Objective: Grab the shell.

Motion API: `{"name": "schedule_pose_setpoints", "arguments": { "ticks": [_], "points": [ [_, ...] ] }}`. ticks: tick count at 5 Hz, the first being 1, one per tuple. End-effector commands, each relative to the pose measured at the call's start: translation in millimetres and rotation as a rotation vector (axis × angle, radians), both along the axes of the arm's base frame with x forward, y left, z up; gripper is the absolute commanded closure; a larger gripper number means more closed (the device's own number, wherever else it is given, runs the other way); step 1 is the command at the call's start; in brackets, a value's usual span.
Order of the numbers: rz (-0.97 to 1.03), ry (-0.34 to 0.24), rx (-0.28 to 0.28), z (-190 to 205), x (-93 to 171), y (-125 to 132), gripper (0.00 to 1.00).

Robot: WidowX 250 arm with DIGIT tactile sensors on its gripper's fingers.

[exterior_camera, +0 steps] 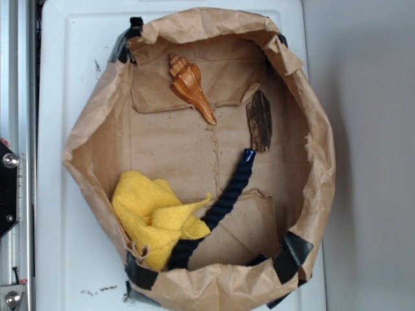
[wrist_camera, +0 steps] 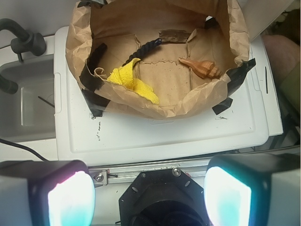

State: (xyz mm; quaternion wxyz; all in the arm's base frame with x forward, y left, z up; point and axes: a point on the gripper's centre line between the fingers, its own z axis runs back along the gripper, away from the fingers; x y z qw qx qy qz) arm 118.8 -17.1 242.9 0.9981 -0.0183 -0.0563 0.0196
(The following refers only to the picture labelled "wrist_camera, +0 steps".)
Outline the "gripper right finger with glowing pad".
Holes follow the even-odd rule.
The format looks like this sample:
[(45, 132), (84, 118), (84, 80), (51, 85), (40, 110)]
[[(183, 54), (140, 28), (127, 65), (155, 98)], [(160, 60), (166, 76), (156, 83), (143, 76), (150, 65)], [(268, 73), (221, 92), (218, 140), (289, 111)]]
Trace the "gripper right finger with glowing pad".
[(300, 156), (216, 155), (207, 166), (204, 199), (214, 226), (299, 226)]

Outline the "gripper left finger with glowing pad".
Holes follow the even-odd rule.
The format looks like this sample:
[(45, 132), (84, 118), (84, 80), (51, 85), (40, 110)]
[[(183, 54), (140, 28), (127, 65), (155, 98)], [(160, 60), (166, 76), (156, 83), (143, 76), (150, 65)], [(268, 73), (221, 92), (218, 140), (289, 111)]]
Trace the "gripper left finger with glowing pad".
[(2, 226), (89, 226), (94, 211), (95, 186), (84, 162), (1, 162)]

